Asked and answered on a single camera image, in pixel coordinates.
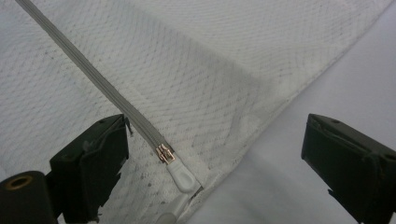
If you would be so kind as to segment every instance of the mesh laundry bag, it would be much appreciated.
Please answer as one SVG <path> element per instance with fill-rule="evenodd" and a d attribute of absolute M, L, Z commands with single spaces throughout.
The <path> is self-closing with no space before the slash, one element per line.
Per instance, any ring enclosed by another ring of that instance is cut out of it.
<path fill-rule="evenodd" d="M 202 186 L 179 223 L 390 2 L 33 1 Z M 120 111 L 20 5 L 0 10 L 0 169 L 47 173 L 67 143 Z M 180 194 L 139 132 L 129 148 L 101 223 L 154 223 Z"/>

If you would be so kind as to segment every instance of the zipper tape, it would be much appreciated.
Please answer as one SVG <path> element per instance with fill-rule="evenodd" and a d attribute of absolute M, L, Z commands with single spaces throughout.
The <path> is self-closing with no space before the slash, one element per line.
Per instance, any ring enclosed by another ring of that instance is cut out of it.
<path fill-rule="evenodd" d="M 128 119 L 136 130 L 145 138 L 155 150 L 164 144 L 171 152 L 173 149 L 165 141 L 158 130 L 131 105 L 88 61 L 87 58 L 67 39 L 67 37 L 29 0 L 16 2 L 46 31 L 64 53 L 81 69 L 87 78 L 98 88 L 105 97 L 113 103 Z"/>

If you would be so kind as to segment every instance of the white fabric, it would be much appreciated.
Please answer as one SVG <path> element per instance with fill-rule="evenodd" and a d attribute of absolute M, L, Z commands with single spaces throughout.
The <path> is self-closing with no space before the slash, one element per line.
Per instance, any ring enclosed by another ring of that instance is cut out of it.
<path fill-rule="evenodd" d="M 390 0 L 33 2 L 203 185 L 181 223 Z M 120 112 L 18 4 L 0 9 L 0 164 L 47 172 L 69 141 Z M 179 194 L 135 136 L 103 223 L 152 223 Z"/>
<path fill-rule="evenodd" d="M 396 4 L 255 141 L 189 224 L 357 224 L 301 159 L 309 113 L 396 149 Z M 396 216 L 390 222 L 396 224 Z"/>

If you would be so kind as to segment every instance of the zipper pull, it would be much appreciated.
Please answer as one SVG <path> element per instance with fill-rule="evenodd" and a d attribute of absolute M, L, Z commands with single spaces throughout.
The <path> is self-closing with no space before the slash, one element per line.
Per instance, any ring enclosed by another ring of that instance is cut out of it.
<path fill-rule="evenodd" d="M 183 162 L 178 160 L 177 154 L 172 153 L 171 149 L 164 144 L 159 145 L 156 151 L 160 160 L 166 162 L 166 169 L 173 177 L 178 189 L 183 193 L 193 193 L 199 185 L 198 181 Z"/>
<path fill-rule="evenodd" d="M 167 165 L 175 160 L 175 156 L 172 154 L 171 149 L 167 148 L 164 144 L 160 144 L 155 150 L 160 160 L 166 162 Z"/>

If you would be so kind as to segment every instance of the black clamp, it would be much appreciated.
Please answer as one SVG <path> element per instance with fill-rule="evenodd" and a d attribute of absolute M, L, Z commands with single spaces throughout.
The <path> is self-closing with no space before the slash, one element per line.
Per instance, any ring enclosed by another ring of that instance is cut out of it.
<path fill-rule="evenodd" d="M 309 115 L 303 160 L 359 223 L 387 224 L 396 208 L 396 152 L 336 120 Z"/>
<path fill-rule="evenodd" d="M 101 119 L 58 152 L 51 172 L 14 175 L 0 183 L 0 223 L 67 223 L 99 221 L 98 209 L 108 200 L 128 160 L 123 115 Z"/>

